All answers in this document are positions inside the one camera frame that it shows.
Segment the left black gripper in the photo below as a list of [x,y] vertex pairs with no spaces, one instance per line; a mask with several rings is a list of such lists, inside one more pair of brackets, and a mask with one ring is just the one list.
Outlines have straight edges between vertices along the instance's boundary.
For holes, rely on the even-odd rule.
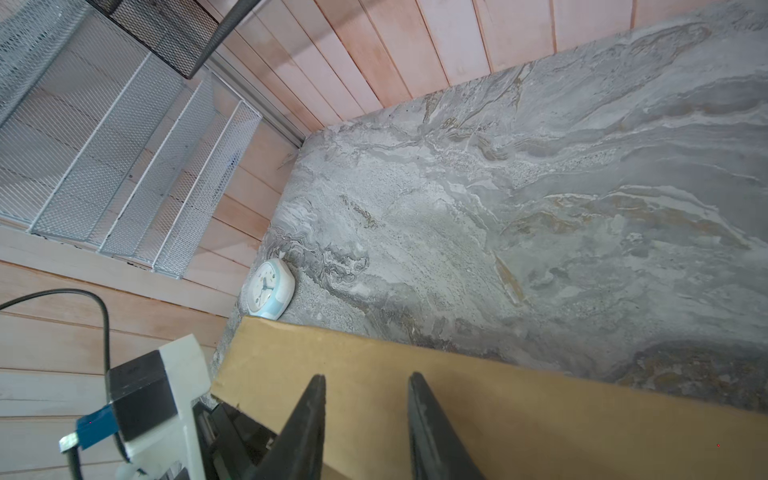
[[227,403],[191,404],[204,479],[255,479],[277,434]]

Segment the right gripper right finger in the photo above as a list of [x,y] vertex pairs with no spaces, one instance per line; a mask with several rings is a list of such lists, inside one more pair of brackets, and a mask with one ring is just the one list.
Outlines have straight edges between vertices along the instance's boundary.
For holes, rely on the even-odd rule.
[[484,479],[424,376],[408,380],[408,433],[414,479]]

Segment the brown cardboard box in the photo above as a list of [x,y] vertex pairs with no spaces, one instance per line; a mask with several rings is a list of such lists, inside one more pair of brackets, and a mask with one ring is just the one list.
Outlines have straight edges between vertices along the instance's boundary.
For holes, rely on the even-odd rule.
[[406,479],[416,372],[489,479],[767,475],[760,414],[259,318],[240,323],[211,392],[277,432],[322,375],[325,463],[351,479]]

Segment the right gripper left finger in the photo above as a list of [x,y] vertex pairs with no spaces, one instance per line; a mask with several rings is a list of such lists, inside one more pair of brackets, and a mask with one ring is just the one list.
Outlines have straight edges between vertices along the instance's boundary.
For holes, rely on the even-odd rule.
[[314,375],[272,448],[249,479],[320,479],[326,418],[326,379]]

